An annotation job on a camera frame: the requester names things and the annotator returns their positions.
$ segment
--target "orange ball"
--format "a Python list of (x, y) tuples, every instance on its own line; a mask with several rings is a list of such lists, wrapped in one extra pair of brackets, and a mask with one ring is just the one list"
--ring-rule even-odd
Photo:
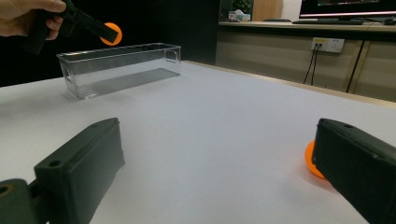
[(111, 29), (117, 31), (117, 33), (119, 33), (119, 34), (117, 35), (116, 40), (114, 40), (113, 43), (103, 39), (102, 37), (100, 37), (100, 39), (102, 40), (103, 43), (105, 43), (105, 44), (107, 44), (109, 46), (118, 45), (121, 42), (121, 40), (122, 40), (122, 31), (121, 31), (120, 27), (118, 25), (112, 23), (112, 22), (106, 22), (105, 25), (110, 27)]
[(308, 169), (317, 177), (326, 179), (323, 174), (317, 169), (317, 166), (312, 163), (312, 153), (314, 152), (315, 140), (311, 141), (305, 150), (305, 163), (308, 166)]

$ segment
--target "computer screen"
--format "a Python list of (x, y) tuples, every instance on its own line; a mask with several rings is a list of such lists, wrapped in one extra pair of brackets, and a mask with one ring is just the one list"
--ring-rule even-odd
[(303, 0), (300, 19), (396, 16), (396, 0)]

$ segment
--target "white table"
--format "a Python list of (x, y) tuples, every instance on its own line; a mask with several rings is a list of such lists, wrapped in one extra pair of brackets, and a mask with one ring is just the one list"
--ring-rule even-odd
[(126, 165), (92, 224), (366, 223), (311, 175), (304, 151), (320, 118), (396, 146), (394, 104), (195, 63), (181, 68), (180, 77), (83, 101), (62, 78), (0, 89), (0, 180), (30, 183), (52, 151), (117, 117)]

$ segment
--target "clear plastic box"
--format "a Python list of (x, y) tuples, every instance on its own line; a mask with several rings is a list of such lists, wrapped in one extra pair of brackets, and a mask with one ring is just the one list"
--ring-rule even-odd
[(180, 46), (153, 43), (56, 55), (78, 99), (180, 75)]

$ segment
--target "electrical outlet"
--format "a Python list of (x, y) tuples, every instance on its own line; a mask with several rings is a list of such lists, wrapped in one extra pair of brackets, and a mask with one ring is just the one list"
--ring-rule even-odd
[(315, 45), (320, 45), (319, 47), (316, 47), (317, 50), (325, 51), (327, 47), (327, 38), (314, 37), (312, 40), (311, 49), (315, 49)]
[(326, 51), (341, 53), (343, 50), (345, 39), (331, 39), (327, 40)]

